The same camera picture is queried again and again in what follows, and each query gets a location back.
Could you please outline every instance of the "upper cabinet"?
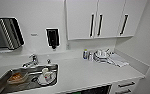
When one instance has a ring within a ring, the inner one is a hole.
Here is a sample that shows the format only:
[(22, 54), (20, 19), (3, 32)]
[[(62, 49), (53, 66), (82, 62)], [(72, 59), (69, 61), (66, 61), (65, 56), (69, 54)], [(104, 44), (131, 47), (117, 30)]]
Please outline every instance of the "upper cabinet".
[(68, 40), (133, 36), (147, 0), (66, 0)]
[(99, 0), (94, 38), (116, 37), (125, 0)]
[(117, 37), (134, 36), (147, 0), (126, 0)]
[(97, 0), (66, 0), (69, 40), (93, 37), (97, 2)]

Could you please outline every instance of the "sink basin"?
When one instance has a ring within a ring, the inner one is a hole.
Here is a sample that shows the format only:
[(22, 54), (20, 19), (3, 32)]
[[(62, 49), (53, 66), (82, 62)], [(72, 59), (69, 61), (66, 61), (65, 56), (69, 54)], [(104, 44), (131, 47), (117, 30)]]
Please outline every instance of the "sink basin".
[[(47, 85), (40, 85), (36, 79), (42, 74), (42, 69), (48, 68), (49, 71), (56, 73), (56, 78)], [(8, 84), (7, 80), (14, 74), (14, 73), (28, 73), (28, 78), (23, 83), (18, 84)], [(57, 64), (50, 64), (45, 66), (37, 66), (33, 68), (18, 68), (18, 69), (11, 69), (7, 71), (1, 78), (0, 78), (0, 94), (12, 93), (17, 91), (29, 90), (34, 88), (41, 88), (52, 86), (57, 83), (57, 72), (58, 72), (58, 65)]]

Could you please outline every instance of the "soap dispenser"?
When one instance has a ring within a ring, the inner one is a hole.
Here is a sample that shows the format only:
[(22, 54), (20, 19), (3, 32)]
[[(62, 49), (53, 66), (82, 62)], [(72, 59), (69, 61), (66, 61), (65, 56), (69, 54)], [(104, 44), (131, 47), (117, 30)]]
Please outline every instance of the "soap dispenser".
[(52, 46), (52, 49), (56, 49), (59, 46), (59, 34), (58, 29), (46, 29), (49, 46)]

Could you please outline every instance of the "drawer handle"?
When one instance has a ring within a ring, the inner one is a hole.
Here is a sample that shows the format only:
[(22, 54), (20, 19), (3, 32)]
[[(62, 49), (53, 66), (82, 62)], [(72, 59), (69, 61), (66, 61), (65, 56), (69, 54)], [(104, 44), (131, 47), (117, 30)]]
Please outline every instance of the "drawer handle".
[(100, 35), (100, 31), (101, 31), (101, 23), (102, 23), (102, 15), (100, 15), (100, 22), (99, 22), (99, 29), (98, 29), (98, 34), (97, 34), (97, 36)]
[(121, 36), (121, 35), (123, 34), (123, 32), (124, 32), (124, 29), (125, 29), (125, 26), (126, 26), (126, 22), (127, 22), (128, 16), (129, 16), (129, 15), (125, 15), (125, 20), (124, 20), (124, 23), (123, 23), (122, 31), (120, 32), (120, 36)]
[(90, 37), (92, 37), (93, 23), (94, 23), (94, 14), (92, 14), (92, 19), (91, 19), (91, 32), (90, 32)]
[(115, 92), (115, 94), (125, 94), (131, 92), (129, 89), (121, 92)]
[(123, 85), (118, 85), (118, 87), (125, 87), (125, 86), (130, 86), (130, 85), (134, 85), (134, 82), (128, 83), (128, 84), (123, 84)]

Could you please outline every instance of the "faucet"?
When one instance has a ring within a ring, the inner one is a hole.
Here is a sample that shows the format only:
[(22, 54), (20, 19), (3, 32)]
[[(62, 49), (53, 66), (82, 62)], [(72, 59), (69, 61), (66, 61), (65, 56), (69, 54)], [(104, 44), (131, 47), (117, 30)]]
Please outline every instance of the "faucet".
[(51, 60), (50, 60), (50, 59), (48, 59), (48, 60), (47, 60), (47, 62), (48, 62), (48, 64), (50, 64), (50, 63), (51, 63)]
[(23, 64), (23, 67), (31, 67), (31, 66), (34, 66), (34, 65), (38, 65), (38, 58), (37, 58), (37, 55), (32, 54), (31, 56), (29, 56), (29, 58), (32, 58), (32, 61)]

